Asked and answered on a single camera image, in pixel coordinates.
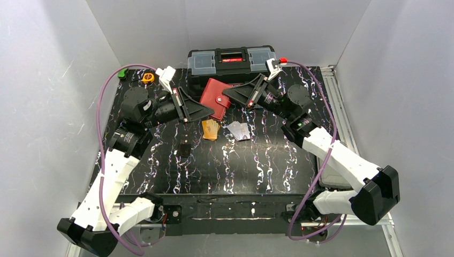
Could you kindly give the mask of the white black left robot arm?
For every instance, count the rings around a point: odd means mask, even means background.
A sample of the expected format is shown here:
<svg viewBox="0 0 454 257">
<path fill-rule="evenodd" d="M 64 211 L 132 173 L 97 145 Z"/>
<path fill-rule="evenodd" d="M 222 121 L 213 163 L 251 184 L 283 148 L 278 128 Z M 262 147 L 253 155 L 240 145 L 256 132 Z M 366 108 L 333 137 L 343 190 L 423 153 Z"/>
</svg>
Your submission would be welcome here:
<svg viewBox="0 0 454 257">
<path fill-rule="evenodd" d="M 121 103 L 123 120 L 100 151 L 100 171 L 86 197 L 58 231 L 72 244 L 96 256 L 108 256 L 120 237 L 140 222 L 164 219 L 163 199 L 143 193 L 118 211 L 114 204 L 131 172 L 139 164 L 153 135 L 151 129 L 173 120 L 192 122 L 214 113 L 181 88 L 163 92 L 153 99 L 143 87 L 133 87 Z"/>
</svg>

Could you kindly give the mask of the red leather card holder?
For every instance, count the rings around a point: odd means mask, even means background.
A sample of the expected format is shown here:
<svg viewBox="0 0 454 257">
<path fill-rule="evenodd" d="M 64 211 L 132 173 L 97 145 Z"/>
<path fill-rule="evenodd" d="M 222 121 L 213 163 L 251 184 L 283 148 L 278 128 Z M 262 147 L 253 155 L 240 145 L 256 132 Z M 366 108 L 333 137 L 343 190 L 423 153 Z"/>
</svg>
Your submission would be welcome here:
<svg viewBox="0 0 454 257">
<path fill-rule="evenodd" d="M 201 95 L 199 102 L 214 110 L 210 116 L 217 121 L 223 120 L 226 110 L 230 107 L 231 101 L 228 96 L 223 94 L 223 91 L 231 87 L 232 85 L 210 78 Z"/>
</svg>

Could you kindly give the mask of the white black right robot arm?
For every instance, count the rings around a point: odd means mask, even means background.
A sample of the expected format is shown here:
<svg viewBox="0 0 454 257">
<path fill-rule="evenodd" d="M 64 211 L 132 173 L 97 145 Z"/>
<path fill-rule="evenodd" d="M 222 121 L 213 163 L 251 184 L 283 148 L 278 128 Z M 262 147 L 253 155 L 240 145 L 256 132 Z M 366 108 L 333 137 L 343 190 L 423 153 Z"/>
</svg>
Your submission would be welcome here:
<svg viewBox="0 0 454 257">
<path fill-rule="evenodd" d="M 297 219 L 315 220 L 328 214 L 355 215 L 368 224 L 377 224 L 400 201 L 398 172 L 369 162 L 336 139 L 309 113 L 312 99 L 302 85 L 292 85 L 279 96 L 273 82 L 260 74 L 252 81 L 227 88 L 223 94 L 247 108 L 256 104 L 284 118 L 281 129 L 288 141 L 327 160 L 349 183 L 350 191 L 317 191 L 309 203 L 299 205 Z"/>
</svg>

